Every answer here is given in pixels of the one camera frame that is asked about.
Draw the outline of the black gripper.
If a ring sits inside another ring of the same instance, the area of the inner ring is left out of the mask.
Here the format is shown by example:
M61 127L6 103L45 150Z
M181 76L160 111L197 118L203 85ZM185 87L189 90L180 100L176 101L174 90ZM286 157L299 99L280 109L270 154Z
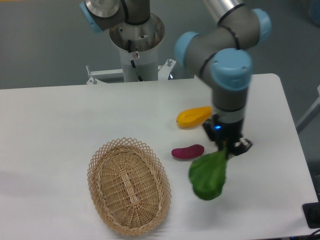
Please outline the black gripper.
M252 146L253 142L242 137L244 119L232 123L225 123L219 119L217 113L205 120L202 124L208 138L214 142L218 150L227 149L227 158L242 155Z

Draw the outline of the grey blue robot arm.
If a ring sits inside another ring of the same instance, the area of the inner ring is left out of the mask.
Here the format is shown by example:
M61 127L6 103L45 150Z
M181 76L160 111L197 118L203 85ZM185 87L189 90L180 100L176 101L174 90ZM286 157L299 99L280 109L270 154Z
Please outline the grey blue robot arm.
M213 115L203 123L207 136L219 150L226 148L227 156L238 156L252 146L242 134L253 68L247 50L270 36L272 23L265 11L249 9L241 0L207 0L205 5L216 29L184 33L174 56L212 90ZM165 27L148 0L85 0L79 6L94 32L109 31L126 82L158 79L155 50Z

